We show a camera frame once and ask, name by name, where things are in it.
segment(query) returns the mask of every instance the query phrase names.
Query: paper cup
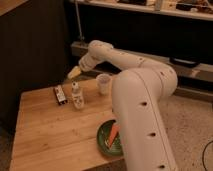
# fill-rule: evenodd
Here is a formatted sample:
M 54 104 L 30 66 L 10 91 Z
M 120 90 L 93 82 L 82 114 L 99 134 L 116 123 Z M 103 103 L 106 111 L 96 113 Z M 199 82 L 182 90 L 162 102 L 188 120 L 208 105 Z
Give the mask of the paper cup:
M 96 77 L 97 85 L 100 94 L 106 95 L 109 93 L 111 77 L 109 74 L 99 74 Z

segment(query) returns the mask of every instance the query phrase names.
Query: white bottle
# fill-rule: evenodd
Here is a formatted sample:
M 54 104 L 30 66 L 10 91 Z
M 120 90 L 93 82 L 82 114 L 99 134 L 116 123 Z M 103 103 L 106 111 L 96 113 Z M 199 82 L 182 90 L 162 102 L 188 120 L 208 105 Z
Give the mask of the white bottle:
M 72 100 L 76 109 L 84 107 L 83 91 L 77 82 L 72 83 Z

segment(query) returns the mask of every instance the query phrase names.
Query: green plate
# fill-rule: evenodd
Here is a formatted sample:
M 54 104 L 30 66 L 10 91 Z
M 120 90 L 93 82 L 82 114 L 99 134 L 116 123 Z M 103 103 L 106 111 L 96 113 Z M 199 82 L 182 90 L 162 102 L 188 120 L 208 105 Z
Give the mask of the green plate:
M 122 156 L 123 151 L 121 147 L 121 142 L 119 134 L 115 137 L 115 140 L 110 148 L 107 146 L 107 139 L 109 137 L 111 128 L 115 120 L 109 120 L 104 122 L 97 132 L 97 143 L 100 151 L 107 156 Z

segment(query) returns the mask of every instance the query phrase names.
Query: wooden table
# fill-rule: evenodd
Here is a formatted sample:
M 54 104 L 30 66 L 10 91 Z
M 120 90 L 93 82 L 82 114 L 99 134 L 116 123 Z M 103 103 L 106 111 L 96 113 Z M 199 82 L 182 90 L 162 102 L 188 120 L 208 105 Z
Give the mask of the wooden table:
M 59 106 L 53 87 L 21 96 L 10 171 L 76 171 L 121 157 L 103 156 L 96 143 L 99 126 L 113 119 L 111 95 L 101 96 L 95 80 L 80 82 L 85 107 L 71 101 L 71 85 L 63 85 L 69 102 Z

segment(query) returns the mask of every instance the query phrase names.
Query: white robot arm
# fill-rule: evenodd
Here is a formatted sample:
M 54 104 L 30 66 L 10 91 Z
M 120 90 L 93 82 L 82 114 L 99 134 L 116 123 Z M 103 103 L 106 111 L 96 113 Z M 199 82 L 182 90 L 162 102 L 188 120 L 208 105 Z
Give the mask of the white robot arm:
M 161 98 L 177 87 L 177 75 L 168 65 L 122 52 L 94 40 L 81 58 L 83 71 L 108 61 L 122 71 L 113 81 L 113 111 L 119 125 L 129 171 L 177 171 L 158 108 Z

